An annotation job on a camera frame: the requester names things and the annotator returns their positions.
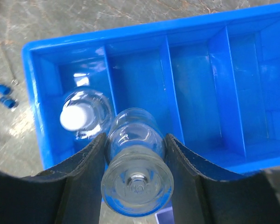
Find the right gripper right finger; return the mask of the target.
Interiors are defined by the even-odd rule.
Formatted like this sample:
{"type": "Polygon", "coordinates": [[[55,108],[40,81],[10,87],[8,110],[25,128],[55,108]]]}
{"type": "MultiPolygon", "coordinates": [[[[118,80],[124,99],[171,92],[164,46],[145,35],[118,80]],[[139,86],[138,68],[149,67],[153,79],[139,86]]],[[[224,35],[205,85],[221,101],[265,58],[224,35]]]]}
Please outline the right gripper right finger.
{"type": "Polygon", "coordinates": [[[280,168],[252,175],[226,170],[167,134],[177,224],[280,224],[280,168]]]}

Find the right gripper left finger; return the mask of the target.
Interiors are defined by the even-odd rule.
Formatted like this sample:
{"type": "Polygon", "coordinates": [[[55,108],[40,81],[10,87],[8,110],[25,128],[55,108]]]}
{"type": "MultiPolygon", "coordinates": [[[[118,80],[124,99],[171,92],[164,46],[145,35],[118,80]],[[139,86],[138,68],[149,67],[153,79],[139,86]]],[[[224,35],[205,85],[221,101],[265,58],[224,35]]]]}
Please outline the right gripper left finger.
{"type": "Polygon", "coordinates": [[[35,176],[0,171],[0,224],[97,224],[107,137],[35,176]]]}

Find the small glass stoppered bottle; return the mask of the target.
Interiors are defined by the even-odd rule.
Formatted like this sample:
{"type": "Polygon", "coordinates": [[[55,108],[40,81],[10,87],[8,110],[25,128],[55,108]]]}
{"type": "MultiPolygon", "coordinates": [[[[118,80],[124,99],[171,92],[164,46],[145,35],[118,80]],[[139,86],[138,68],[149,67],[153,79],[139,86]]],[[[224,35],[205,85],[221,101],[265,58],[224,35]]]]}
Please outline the small glass stoppered bottle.
{"type": "Polygon", "coordinates": [[[128,217],[143,217],[162,209],[174,191],[166,155],[163,134],[149,112],[128,108],[119,113],[108,134],[108,168],[101,180],[107,206],[128,217]]]}

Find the round glass flask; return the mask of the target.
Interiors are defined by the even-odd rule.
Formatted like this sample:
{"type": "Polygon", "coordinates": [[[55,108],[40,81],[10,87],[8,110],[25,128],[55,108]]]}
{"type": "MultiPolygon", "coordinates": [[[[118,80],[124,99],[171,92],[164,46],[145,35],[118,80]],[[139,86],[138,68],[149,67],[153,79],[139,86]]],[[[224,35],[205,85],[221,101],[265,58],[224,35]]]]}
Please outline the round glass flask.
{"type": "Polygon", "coordinates": [[[93,139],[110,130],[113,106],[102,92],[78,87],[66,95],[60,114],[61,126],[72,132],[76,140],[93,139]]]}

